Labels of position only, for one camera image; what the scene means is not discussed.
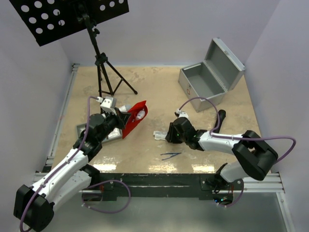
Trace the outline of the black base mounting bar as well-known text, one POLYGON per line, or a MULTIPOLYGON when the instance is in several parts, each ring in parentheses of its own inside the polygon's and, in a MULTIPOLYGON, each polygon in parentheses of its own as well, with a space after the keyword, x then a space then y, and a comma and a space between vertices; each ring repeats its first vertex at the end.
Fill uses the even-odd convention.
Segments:
POLYGON ((152 197, 152 198, 198 198, 220 203, 231 203, 233 193, 243 191, 242 180, 230 183, 226 188, 216 192, 207 180, 215 174, 116 174, 100 173, 87 167, 76 172, 60 189, 60 196, 70 196, 78 190, 102 195, 103 201, 116 201, 118 197, 152 197))

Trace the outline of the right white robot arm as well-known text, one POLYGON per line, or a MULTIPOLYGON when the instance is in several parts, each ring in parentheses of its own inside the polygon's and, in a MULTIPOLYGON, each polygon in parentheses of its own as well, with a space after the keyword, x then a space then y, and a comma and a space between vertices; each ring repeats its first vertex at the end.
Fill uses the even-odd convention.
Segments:
POLYGON ((185 117, 179 117, 170 123, 165 140, 173 144, 185 143, 193 150, 219 151, 236 157, 237 161, 223 164, 214 177, 206 181, 216 192, 225 190, 234 181, 246 177, 264 180, 279 157, 277 152, 252 130, 237 135, 196 130, 185 117))

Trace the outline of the black perforated music stand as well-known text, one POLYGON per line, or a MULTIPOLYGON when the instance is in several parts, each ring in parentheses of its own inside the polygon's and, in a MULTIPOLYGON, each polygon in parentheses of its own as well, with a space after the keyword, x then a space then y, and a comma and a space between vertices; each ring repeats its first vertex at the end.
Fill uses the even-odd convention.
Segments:
POLYGON ((95 65, 98 84, 106 81, 108 91, 113 96, 118 88, 109 81, 105 65, 108 65, 128 87, 130 83, 109 62, 104 52, 100 52, 96 36, 100 31, 96 26, 129 12, 126 0, 12 0, 11 5, 19 14, 39 46, 60 40, 82 30, 87 30, 95 50, 95 65))

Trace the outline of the red first aid pouch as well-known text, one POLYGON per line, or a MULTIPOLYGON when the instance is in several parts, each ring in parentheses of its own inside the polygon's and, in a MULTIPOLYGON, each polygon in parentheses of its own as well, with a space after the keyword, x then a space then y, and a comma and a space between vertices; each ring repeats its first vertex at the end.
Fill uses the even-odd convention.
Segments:
POLYGON ((129 113, 131 113, 131 117, 129 118, 126 127, 122 129, 122 139, 127 137, 136 127, 137 125, 147 116, 148 108, 146 105, 146 100, 136 103, 131 107, 129 113), (144 110, 146 112, 145 117, 142 120, 135 121, 134 115, 138 113, 140 110, 144 110))

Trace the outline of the black flashlight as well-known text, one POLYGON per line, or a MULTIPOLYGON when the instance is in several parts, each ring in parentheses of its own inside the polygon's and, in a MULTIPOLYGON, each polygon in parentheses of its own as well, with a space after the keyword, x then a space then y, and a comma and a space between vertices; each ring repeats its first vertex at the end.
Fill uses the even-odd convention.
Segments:
POLYGON ((223 110, 223 109, 219 110, 218 116, 217 116, 217 119, 216 119, 216 122, 215 122, 214 130, 213 130, 214 133, 220 132, 220 129, 222 127, 222 124, 223 124, 225 117, 226 117, 226 111, 223 110))

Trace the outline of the grey compartment tray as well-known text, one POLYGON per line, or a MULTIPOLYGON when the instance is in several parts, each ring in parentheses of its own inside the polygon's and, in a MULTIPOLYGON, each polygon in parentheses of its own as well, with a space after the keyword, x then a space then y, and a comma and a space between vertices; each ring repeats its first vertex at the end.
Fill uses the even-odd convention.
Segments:
MULTIPOLYGON (((77 138, 80 137, 81 133, 85 130, 86 124, 78 124, 76 125, 76 134, 77 138)), ((115 128, 103 141, 102 143, 110 142, 112 140, 117 140, 122 138, 122 131, 118 128, 115 128)))

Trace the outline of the white wipe sachet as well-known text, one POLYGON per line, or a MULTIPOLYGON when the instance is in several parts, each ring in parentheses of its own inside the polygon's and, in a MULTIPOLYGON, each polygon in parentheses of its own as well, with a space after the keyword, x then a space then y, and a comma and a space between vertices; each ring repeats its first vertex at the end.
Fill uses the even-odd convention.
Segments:
POLYGON ((163 140, 163 141, 165 141, 167 134, 168 133, 164 132, 164 131, 154 131, 153 132, 153 136, 154 136, 155 140, 163 140))

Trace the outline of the blue plastic tweezers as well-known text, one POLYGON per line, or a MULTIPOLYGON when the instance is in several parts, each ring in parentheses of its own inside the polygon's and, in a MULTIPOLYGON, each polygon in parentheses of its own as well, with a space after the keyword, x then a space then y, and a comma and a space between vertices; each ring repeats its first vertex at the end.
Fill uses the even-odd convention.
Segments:
POLYGON ((163 153, 163 154, 161 154, 161 156, 167 156, 166 158, 163 158, 162 160, 168 160, 168 159, 170 159, 174 156, 177 156, 179 154, 181 154, 181 152, 169 152, 169 153, 163 153))

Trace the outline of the grey metal case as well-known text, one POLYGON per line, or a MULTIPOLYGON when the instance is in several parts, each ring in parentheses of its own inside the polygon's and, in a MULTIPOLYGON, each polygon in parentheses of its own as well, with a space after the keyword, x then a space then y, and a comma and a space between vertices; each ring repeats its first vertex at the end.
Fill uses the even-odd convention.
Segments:
POLYGON ((213 38, 202 62, 180 69, 178 83, 196 112, 218 105, 235 88, 245 71, 244 64, 219 38, 213 38))

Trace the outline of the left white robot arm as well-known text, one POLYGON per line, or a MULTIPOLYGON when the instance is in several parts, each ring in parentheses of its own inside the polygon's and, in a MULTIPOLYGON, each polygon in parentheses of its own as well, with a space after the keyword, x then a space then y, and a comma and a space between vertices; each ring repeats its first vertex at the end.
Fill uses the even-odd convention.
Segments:
POLYGON ((20 219, 20 231, 24 231, 24 225, 36 232, 44 230, 54 217, 57 206, 75 192, 99 186, 99 170, 88 163, 115 128, 125 129, 130 116, 129 112, 118 108, 109 113, 88 115, 85 130, 66 157, 42 179, 17 190, 14 216, 20 219))

